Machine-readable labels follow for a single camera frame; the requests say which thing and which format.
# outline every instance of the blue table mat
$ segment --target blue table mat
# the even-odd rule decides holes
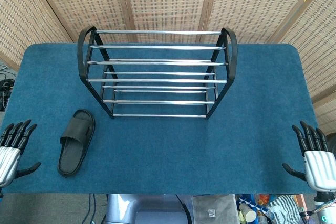
[[[129,52],[131,57],[124,50],[109,53],[114,58],[211,57],[204,51],[182,50],[134,50]],[[176,112],[179,106],[168,107]],[[191,107],[204,113],[204,106]],[[193,112],[191,107],[186,108],[188,112]],[[93,113],[96,131],[79,172],[63,178],[56,169],[59,138],[79,108]],[[149,106],[148,110],[165,112],[167,107]],[[288,44],[238,45],[235,82],[209,120],[111,119],[79,79],[76,44],[31,45],[24,54],[2,130],[27,119],[38,127],[19,168],[35,162],[42,165],[33,174],[14,180],[7,192],[311,192],[305,182],[281,166],[286,162],[304,171],[291,126],[300,120],[317,126],[298,52]]]

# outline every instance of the robot finger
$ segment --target robot finger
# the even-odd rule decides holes
[[[33,132],[33,130],[37,127],[37,124],[33,124],[31,127],[29,127],[27,129],[27,131],[25,132],[25,134],[23,135],[21,141],[19,142],[18,144],[18,148],[21,150],[21,155],[23,153],[23,151],[25,150],[26,148],[26,145],[28,143],[28,140],[29,140],[29,137],[31,135],[31,133]]]
[[[311,132],[311,135],[313,137],[313,141],[316,145],[316,149],[318,151],[321,151],[322,150],[322,146],[321,146],[321,142],[320,142],[320,137],[318,136],[318,134],[316,133],[316,131],[314,130],[314,128],[312,126],[308,126],[310,132]]]
[[[318,136],[320,137],[320,141],[321,141],[321,144],[322,144],[322,150],[325,151],[325,152],[329,152],[326,135],[319,128],[316,128],[316,132],[317,132]]]
[[[9,126],[6,127],[4,130],[4,133],[0,136],[0,146],[3,146],[8,138],[8,134],[11,131],[11,129],[14,127],[14,123],[11,123]]]
[[[311,136],[311,133],[310,133],[310,130],[309,130],[308,126],[306,125],[306,123],[304,121],[301,121],[300,124],[301,124],[301,126],[303,128],[304,135],[306,137],[309,150],[310,151],[315,151],[316,147],[315,147],[315,144],[313,142],[313,138]]]
[[[293,128],[294,132],[296,133],[296,137],[299,140],[299,146],[300,146],[300,149],[301,149],[301,154],[302,154],[302,157],[304,157],[305,156],[304,152],[308,151],[308,146],[307,146],[306,139],[303,136],[303,133],[300,131],[299,128],[297,128],[295,125],[292,125],[292,128]]]
[[[24,122],[20,128],[18,129],[16,136],[14,137],[12,143],[11,143],[11,147],[17,147],[18,143],[20,142],[24,132],[26,131],[26,128],[28,127],[29,123],[31,122],[31,120],[27,120],[26,122]]]
[[[11,131],[9,132],[8,134],[8,138],[7,140],[5,141],[5,144],[4,146],[10,146],[10,144],[12,143],[13,139],[15,138],[16,136],[16,133],[17,131],[19,130],[19,128],[21,127],[22,125],[22,122],[19,122],[18,124],[16,124],[12,129]]]

